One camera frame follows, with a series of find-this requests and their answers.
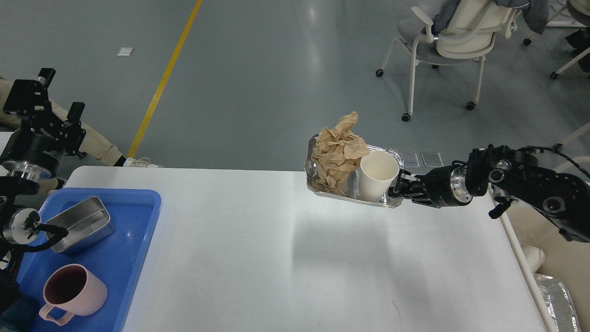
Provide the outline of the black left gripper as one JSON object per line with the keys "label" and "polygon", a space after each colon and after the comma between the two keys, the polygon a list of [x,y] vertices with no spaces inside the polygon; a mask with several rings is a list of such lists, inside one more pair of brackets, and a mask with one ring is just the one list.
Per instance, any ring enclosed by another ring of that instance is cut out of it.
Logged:
{"label": "black left gripper", "polygon": [[81,122],[86,104],[73,102],[67,119],[59,119],[48,98],[48,87],[55,74],[53,68],[42,68],[38,80],[13,82],[3,111],[16,115],[21,126],[10,136],[1,153],[1,166],[11,176],[32,181],[53,178],[66,155],[87,155],[80,151],[86,138]]}

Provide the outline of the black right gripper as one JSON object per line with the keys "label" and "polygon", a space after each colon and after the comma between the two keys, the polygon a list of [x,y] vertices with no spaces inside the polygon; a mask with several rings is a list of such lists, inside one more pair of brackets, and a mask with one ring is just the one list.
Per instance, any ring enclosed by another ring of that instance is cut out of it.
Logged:
{"label": "black right gripper", "polygon": [[438,167],[424,175],[400,170],[387,191],[387,203],[400,206],[404,199],[432,208],[468,205],[473,196],[466,188],[466,167]]}

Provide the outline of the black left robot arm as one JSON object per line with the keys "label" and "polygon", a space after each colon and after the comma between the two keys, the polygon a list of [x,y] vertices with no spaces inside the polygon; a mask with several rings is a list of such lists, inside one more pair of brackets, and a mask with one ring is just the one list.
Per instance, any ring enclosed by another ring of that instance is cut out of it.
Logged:
{"label": "black left robot arm", "polygon": [[31,323],[36,300],[26,296],[17,282],[25,253],[47,250],[68,235],[68,230],[42,223],[35,208],[17,205],[19,196],[35,195],[40,181],[56,176],[65,155],[84,157],[80,146],[86,136],[80,118],[82,102],[72,103],[65,120],[53,112],[48,88],[56,71],[40,69],[37,78],[13,82],[3,111],[15,115],[21,126],[1,153],[1,327],[23,331]]}

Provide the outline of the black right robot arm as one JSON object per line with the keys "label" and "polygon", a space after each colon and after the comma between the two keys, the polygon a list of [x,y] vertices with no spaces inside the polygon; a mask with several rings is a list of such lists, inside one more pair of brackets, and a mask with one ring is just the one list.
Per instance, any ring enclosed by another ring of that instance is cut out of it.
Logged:
{"label": "black right robot arm", "polygon": [[386,195],[431,208],[458,207],[483,197],[491,186],[500,194],[490,218],[499,218],[521,201],[554,225],[565,240],[588,243],[589,185],[573,174],[541,167],[536,153],[546,151],[539,146],[475,148],[467,160],[454,160],[426,174],[400,171]]}

